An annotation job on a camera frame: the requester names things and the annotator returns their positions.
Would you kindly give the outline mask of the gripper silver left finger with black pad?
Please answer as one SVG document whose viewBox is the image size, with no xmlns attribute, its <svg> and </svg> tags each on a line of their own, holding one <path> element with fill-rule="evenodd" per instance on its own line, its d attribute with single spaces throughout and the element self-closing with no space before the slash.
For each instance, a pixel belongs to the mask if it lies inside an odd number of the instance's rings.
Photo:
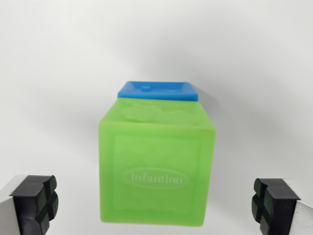
<svg viewBox="0 0 313 235">
<path fill-rule="evenodd" d="M 0 190 L 2 235 L 45 235 L 59 199 L 53 175 L 16 175 Z"/>
</svg>

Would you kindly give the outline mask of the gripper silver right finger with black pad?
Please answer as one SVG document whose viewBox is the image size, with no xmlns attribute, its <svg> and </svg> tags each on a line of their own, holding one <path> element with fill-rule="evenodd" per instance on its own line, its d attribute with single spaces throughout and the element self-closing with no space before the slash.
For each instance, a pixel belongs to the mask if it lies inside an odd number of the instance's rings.
<svg viewBox="0 0 313 235">
<path fill-rule="evenodd" d="M 311 235 L 313 188 L 292 178 L 257 178 L 251 211 L 264 235 Z"/>
</svg>

